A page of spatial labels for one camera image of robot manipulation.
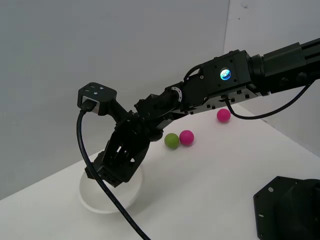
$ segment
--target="gray wall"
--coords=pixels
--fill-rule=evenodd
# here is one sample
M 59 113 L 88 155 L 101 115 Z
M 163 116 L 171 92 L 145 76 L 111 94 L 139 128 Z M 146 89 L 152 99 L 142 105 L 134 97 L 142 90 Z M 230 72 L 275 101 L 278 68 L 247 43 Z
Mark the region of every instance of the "gray wall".
M 99 82 L 127 109 L 223 53 L 226 0 L 2 0 L 0 199 L 79 161 L 77 91 Z M 89 154 L 111 117 L 88 114 Z
M 224 50 L 250 55 L 320 38 L 319 0 L 231 0 Z M 258 115 L 286 104 L 301 89 L 255 98 L 241 105 Z M 320 80 L 292 106 L 265 120 L 320 157 Z

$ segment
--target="white table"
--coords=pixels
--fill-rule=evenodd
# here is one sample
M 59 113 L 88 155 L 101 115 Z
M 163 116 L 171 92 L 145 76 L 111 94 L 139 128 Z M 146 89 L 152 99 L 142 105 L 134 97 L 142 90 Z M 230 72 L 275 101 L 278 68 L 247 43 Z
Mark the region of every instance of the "white table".
M 250 115 L 239 105 L 234 109 Z M 320 178 L 320 159 L 270 125 L 234 117 L 220 124 L 216 113 L 187 116 L 165 129 L 165 134 L 192 130 L 192 147 L 171 151 L 163 139 L 151 144 L 141 195 L 129 208 L 151 239 L 257 240 L 258 190 L 278 175 Z M 81 205 L 77 192 L 84 167 L 80 161 L 1 200 L 0 238 L 139 239 L 119 213 L 100 215 Z

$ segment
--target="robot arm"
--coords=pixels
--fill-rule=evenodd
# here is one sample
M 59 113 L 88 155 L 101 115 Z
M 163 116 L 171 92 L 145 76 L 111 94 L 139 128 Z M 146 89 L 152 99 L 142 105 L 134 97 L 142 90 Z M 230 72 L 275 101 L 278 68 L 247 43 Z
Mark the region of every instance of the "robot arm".
M 89 83 L 78 92 L 78 107 L 85 100 L 96 103 L 94 113 L 111 115 L 116 122 L 105 150 L 93 166 L 114 187 L 128 182 L 147 154 L 150 142 L 159 140 L 172 121 L 226 105 L 240 103 L 302 86 L 320 79 L 320 38 L 250 57 L 231 51 L 192 68 L 183 81 L 165 88 L 160 95 L 141 99 L 136 113 L 123 109 L 117 92 Z M 93 178 L 88 169 L 86 173 Z

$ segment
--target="black wire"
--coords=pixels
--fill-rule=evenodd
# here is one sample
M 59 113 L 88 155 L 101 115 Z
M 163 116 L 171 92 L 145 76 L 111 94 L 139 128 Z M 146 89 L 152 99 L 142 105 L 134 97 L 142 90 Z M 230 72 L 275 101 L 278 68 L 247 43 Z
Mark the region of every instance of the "black wire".
M 281 112 L 282 110 L 285 110 L 286 108 L 290 107 L 292 104 L 294 104 L 306 91 L 307 89 L 310 87 L 310 85 L 305 86 L 301 92 L 298 93 L 297 96 L 295 96 L 294 99 L 292 99 L 290 102 L 288 102 L 287 104 L 283 105 L 282 107 L 279 107 L 278 109 L 265 113 L 265 114 L 261 114 L 261 115 L 257 115 L 257 116 L 241 116 L 235 113 L 235 111 L 232 109 L 230 102 L 228 99 L 225 100 L 226 106 L 228 107 L 230 113 L 235 116 L 238 119 L 244 119 L 244 120 L 256 120 L 256 119 L 263 119 L 269 116 L 272 116 L 274 114 L 277 114 L 279 112 Z
M 136 231 L 137 234 L 140 235 L 140 237 L 143 240 L 151 240 L 143 231 L 142 229 L 136 224 L 136 222 L 132 219 L 132 217 L 129 215 L 129 213 L 125 210 L 125 208 L 121 205 L 121 203 L 118 201 L 118 199 L 115 197 L 115 195 L 110 191 L 110 189 L 106 186 L 104 181 L 101 179 L 97 171 L 95 170 L 94 166 L 92 165 L 88 154 L 85 149 L 84 141 L 82 139 L 82 119 L 84 115 L 86 114 L 86 111 L 81 110 L 78 119 L 76 121 L 76 138 L 78 140 L 78 145 L 80 148 L 81 155 L 83 157 L 83 160 L 96 180 L 96 182 L 99 184 L 99 186 L 102 188 L 102 190 L 105 192 L 105 194 L 109 197 L 109 199 L 114 203 L 114 205 L 118 208 L 120 213 L 124 216 L 124 218 L 127 220 L 127 222 L 131 225 L 131 227 Z
M 184 76 L 183 81 L 186 81 L 186 80 L 188 79 L 188 77 L 190 76 L 190 74 L 192 74 L 195 70 L 200 69 L 200 68 L 201 68 L 201 65 L 202 65 L 202 64 L 199 64 L 199 65 L 194 66 L 193 68 L 191 68 L 191 69 L 186 73 L 186 75 Z

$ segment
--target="magenta ball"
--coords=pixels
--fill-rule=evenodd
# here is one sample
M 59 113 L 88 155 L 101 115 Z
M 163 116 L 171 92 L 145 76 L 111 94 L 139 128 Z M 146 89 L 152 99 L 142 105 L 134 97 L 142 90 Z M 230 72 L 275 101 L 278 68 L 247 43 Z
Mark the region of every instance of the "magenta ball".
M 190 130 L 182 131 L 180 133 L 179 138 L 180 138 L 180 143 L 185 146 L 190 146 L 195 140 L 195 136 Z
M 226 123 L 230 120 L 231 113 L 228 109 L 220 109 L 216 114 L 217 119 L 221 123 Z

